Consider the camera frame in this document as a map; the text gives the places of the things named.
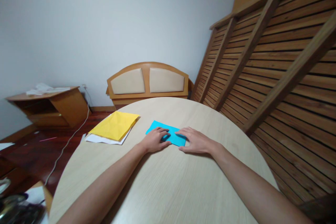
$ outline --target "hand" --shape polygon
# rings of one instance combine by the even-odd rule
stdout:
[[[147,136],[145,136],[145,138],[139,143],[139,145],[142,146],[146,152],[160,151],[168,145],[172,144],[170,141],[160,142],[162,137],[170,135],[168,131],[169,129],[157,127],[149,132]]]
[[[190,127],[180,129],[179,131],[175,132],[175,134],[180,134],[188,138],[190,145],[187,147],[179,147],[179,150],[185,153],[193,152],[211,154],[214,148],[221,145],[220,143],[208,138],[206,135]]]

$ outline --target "headboard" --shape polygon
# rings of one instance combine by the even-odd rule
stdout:
[[[188,97],[189,76],[167,64],[140,62],[107,79],[106,94],[114,105],[127,105],[153,97]]]

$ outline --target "yellow envelope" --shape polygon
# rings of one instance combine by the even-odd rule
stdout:
[[[128,130],[135,124],[139,115],[116,111],[101,121],[89,133],[120,141]]]

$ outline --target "pink pencil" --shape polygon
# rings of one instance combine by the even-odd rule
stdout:
[[[41,140],[40,142],[47,141],[47,140],[54,139],[54,138],[44,139],[44,140]]]

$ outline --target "blue paper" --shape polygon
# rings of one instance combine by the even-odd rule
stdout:
[[[186,142],[186,137],[182,135],[176,135],[175,132],[179,131],[180,129],[174,128],[172,126],[168,126],[166,124],[160,123],[158,121],[153,121],[152,125],[150,128],[147,130],[146,135],[152,131],[153,129],[161,127],[161,128],[166,128],[169,129],[170,136],[166,135],[164,136],[161,140],[162,141],[170,141],[172,144],[177,145],[177,146],[185,146]]]

